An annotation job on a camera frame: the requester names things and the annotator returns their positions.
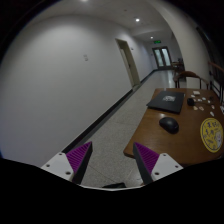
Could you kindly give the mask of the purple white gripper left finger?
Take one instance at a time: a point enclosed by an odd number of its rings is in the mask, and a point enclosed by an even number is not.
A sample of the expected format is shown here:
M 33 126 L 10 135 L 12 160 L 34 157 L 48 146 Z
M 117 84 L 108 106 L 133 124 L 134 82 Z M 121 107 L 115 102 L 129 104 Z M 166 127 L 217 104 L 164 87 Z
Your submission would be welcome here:
M 42 166 L 42 169 L 80 185 L 92 152 L 92 143 L 85 143 L 84 145 L 70 150 L 68 153 L 57 153 Z

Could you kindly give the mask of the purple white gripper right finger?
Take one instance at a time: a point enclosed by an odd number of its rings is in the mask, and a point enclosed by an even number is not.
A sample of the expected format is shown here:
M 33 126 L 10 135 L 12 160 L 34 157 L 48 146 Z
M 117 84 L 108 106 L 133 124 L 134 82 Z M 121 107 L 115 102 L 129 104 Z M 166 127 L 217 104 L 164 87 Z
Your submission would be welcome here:
M 167 153 L 158 154 L 137 142 L 133 144 L 133 154 L 145 185 L 182 169 Z

